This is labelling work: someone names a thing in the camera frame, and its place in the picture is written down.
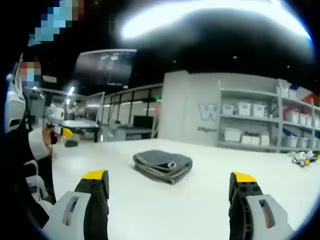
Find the person's left hand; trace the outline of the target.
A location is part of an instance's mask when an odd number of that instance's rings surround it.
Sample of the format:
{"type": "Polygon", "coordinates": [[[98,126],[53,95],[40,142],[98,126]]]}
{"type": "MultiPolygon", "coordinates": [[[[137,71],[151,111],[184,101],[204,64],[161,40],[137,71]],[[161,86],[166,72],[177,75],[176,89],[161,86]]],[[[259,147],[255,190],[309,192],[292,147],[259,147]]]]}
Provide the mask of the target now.
{"type": "Polygon", "coordinates": [[[43,127],[42,128],[42,138],[43,143],[48,150],[48,156],[52,156],[52,140],[51,140],[51,132],[53,131],[52,128],[43,127]]]}

